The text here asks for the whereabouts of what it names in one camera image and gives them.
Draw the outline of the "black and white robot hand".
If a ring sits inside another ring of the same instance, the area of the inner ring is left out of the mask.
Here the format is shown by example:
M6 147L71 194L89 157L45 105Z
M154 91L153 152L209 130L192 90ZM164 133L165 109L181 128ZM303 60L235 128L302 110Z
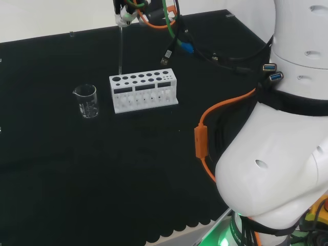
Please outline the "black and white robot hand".
M120 28L129 26L137 18L137 11L144 11L151 1L113 0L115 22Z

